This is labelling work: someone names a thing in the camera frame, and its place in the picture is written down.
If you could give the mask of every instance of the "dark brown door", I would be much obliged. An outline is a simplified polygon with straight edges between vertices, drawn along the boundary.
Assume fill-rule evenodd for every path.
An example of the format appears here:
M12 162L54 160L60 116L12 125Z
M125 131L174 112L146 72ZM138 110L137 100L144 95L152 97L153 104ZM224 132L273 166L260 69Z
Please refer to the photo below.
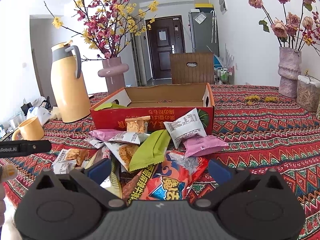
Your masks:
M154 79L170 78L170 54L185 52L181 21L181 16L175 16L159 18L151 24L148 38Z

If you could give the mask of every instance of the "pink snack package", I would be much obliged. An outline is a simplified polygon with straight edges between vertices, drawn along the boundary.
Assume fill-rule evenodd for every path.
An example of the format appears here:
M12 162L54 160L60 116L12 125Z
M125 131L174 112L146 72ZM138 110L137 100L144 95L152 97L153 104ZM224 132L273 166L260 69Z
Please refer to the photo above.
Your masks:
M90 131L89 134L99 139L100 141L106 142L121 132L123 131L118 131L115 129L100 129L100 130Z
M186 147L186 157L204 156L220 152L225 146L229 145L213 135L193 137L185 140L183 144Z

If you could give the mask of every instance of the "door frame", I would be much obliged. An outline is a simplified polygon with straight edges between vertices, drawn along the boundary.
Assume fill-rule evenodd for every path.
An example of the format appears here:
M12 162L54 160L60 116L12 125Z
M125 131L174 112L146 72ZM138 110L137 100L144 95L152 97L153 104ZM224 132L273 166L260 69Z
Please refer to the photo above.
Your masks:
M182 15L175 15L175 16L166 16L166 17L159 17L155 18L155 20L163 20L163 19L173 19L173 18L179 18L179 24L180 24L180 30L181 30L181 39L182 39L182 53L186 52L186 45L184 42L184 33L183 33L183 21L182 21ZM146 25L149 24L151 19L146 20ZM149 47L149 57L150 57L150 63L151 63L151 72L152 72L152 79L155 79L154 76L154 70L153 70L153 58L152 58L152 49L151 49L151 42L150 42L150 33L149 30L147 30L147 38L148 38L148 47Z

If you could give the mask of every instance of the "blue logo on package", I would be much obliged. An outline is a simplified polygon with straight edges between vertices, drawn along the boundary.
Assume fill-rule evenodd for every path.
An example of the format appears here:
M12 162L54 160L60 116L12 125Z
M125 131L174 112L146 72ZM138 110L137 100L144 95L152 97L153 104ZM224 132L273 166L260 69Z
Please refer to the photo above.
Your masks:
M149 196L158 200L179 200L182 199L184 182L169 177L161 177L161 184Z

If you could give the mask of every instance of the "white container lid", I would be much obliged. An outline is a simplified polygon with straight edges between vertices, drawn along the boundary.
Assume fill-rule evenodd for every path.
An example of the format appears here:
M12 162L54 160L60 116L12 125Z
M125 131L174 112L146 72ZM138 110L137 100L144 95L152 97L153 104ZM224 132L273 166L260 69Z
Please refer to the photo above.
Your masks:
M306 84L310 84L312 86L315 86L317 88L320 87L320 81L315 78L312 78L312 77L299 75L298 80L300 80Z

